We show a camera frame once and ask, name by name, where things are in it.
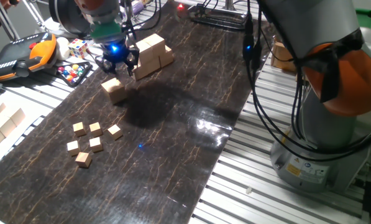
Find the metal pole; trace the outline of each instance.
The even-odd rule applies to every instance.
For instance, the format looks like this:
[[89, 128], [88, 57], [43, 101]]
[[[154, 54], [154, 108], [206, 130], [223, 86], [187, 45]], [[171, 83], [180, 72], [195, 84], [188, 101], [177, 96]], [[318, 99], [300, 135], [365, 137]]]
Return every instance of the metal pole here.
[[11, 41], [16, 41], [20, 39], [17, 31], [15, 30], [14, 26], [10, 21], [9, 16], [6, 13], [6, 10], [4, 10], [1, 3], [0, 3], [0, 23]]

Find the colorful toy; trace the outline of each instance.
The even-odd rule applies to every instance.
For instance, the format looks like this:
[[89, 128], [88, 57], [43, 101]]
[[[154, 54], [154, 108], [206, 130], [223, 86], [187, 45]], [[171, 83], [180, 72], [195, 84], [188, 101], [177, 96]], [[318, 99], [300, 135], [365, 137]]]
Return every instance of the colorful toy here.
[[63, 71], [65, 71], [65, 69], [64, 69], [63, 67], [59, 67], [57, 70], [58, 70], [58, 72], [59, 72], [60, 74], [62, 74]]
[[69, 49], [71, 51], [72, 56], [77, 58], [84, 59], [87, 56], [87, 42], [75, 39], [72, 43], [69, 44]]
[[72, 68], [73, 68], [75, 71], [77, 71], [77, 70], [79, 69], [79, 65], [74, 64], [74, 65], [72, 66]]

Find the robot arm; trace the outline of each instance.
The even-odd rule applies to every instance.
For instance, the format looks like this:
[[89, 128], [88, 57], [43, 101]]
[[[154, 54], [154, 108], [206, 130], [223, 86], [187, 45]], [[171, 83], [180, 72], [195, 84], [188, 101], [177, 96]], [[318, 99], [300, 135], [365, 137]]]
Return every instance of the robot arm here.
[[116, 64], [124, 62], [129, 75], [132, 75], [132, 69], [138, 63], [139, 49], [135, 44], [132, 48], [126, 45], [126, 38], [129, 32], [133, 31], [129, 30], [132, 29], [131, 1], [123, 1], [126, 15], [120, 11], [118, 0], [75, 0], [75, 2], [91, 24], [91, 38], [103, 48], [103, 56], [95, 58], [98, 66], [106, 73], [116, 74]]

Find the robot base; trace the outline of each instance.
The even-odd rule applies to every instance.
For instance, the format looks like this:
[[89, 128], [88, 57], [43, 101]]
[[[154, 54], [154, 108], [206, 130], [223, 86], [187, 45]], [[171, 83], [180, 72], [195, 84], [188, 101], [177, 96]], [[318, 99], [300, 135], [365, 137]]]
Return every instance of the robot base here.
[[[290, 132], [289, 136], [293, 140], [297, 140], [297, 137], [292, 132]], [[282, 142], [304, 157], [329, 159], [340, 156], [338, 154], [322, 155], [308, 152], [284, 138]], [[358, 174], [358, 171], [365, 164], [369, 153], [370, 149], [366, 148], [339, 160], [310, 162], [294, 156], [281, 144], [275, 142], [271, 149], [270, 157], [272, 166], [279, 177], [296, 189], [305, 192], [323, 192], [325, 190], [343, 192], [348, 188]]]

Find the black cable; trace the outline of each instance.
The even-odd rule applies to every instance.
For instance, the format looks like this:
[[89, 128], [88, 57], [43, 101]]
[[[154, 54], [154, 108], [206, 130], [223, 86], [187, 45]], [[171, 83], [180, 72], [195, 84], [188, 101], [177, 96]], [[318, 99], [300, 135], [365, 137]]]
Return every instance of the black cable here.
[[238, 1], [234, 2], [234, 3], [232, 3], [232, 4], [236, 4], [236, 3], [239, 3], [239, 2], [247, 2], [247, 1], [246, 0], [238, 0]]
[[156, 21], [156, 23], [152, 27], [140, 28], [140, 29], [136, 29], [135, 31], [150, 30], [150, 29], [155, 28], [159, 24], [161, 16], [162, 16], [162, 2], [161, 0], [159, 0], [159, 15], [158, 15], [158, 20]]
[[135, 27], [135, 26], [139, 26], [139, 25], [145, 24], [146, 22], [148, 22], [149, 20], [151, 20], [153, 17], [155, 17], [157, 10], [158, 10], [158, 0], [155, 0], [155, 11], [153, 12], [153, 15], [149, 19], [147, 19], [147, 20], [145, 20], [143, 22], [139, 22], [137, 24], [134, 24], [133, 26]]
[[217, 7], [218, 5], [218, 0], [216, 1], [216, 5], [213, 7], [212, 11], [215, 10], [215, 8]]

